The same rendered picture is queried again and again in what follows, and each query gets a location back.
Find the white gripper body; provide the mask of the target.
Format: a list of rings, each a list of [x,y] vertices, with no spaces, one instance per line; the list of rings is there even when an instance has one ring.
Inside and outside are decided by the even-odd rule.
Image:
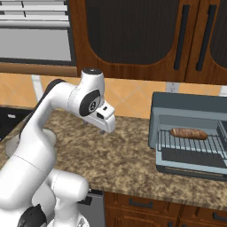
[[[101,113],[94,112],[86,117],[83,117],[83,119],[107,133],[111,133],[115,130],[115,116],[113,114],[111,114],[108,118],[105,118]]]

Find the brown baguette bread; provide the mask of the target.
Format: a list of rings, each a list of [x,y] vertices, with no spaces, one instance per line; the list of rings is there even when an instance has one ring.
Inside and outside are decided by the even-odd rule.
[[[173,137],[189,138],[189,139],[197,139],[197,140],[207,139],[207,133],[199,129],[173,128],[170,130],[170,135]]]

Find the grey toaster oven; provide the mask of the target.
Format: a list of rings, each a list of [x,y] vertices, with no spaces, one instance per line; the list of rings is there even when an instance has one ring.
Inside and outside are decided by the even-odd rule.
[[[173,128],[199,129],[207,135],[217,135],[227,152],[227,98],[155,92],[148,145],[158,151],[158,132]]]

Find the brown cupboard door dark panel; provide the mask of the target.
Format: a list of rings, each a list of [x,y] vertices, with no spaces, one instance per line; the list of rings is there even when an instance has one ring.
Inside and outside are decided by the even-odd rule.
[[[183,5],[190,5],[180,67],[174,69]],[[76,65],[105,77],[185,78],[200,0],[69,0]]]
[[[196,65],[207,24],[207,11],[211,4],[216,4],[215,18],[206,57],[199,72],[196,70]],[[200,0],[185,81],[227,85],[227,0]]]

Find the grey toaster oven door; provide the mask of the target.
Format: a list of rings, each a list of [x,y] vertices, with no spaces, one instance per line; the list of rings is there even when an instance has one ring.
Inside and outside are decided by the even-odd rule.
[[[227,182],[227,164],[220,154],[162,148],[156,151],[161,173]]]

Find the black hob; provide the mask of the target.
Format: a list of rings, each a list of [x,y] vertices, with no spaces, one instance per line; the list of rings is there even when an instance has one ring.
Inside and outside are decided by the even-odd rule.
[[[0,141],[22,122],[31,110],[0,106]]]

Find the silver dishwasher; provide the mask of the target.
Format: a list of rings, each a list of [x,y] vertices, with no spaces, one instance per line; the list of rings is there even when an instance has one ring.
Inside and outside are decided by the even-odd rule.
[[[90,227],[106,227],[103,191],[89,189],[86,198],[78,202],[78,208]]]

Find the brown wooden drawer front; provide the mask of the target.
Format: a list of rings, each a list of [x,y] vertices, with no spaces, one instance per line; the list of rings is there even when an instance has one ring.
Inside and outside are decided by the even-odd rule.
[[[152,201],[153,209],[131,206],[129,198],[145,204]],[[172,202],[105,193],[106,227],[176,227],[180,208]]]
[[[227,222],[213,219],[213,212],[219,216],[227,217],[227,211],[184,206],[179,218],[179,227],[227,227]]]

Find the silver range hood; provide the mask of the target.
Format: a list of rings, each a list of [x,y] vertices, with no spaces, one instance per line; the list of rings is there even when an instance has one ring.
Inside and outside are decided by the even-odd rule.
[[[69,0],[0,0],[0,62],[74,66]]]

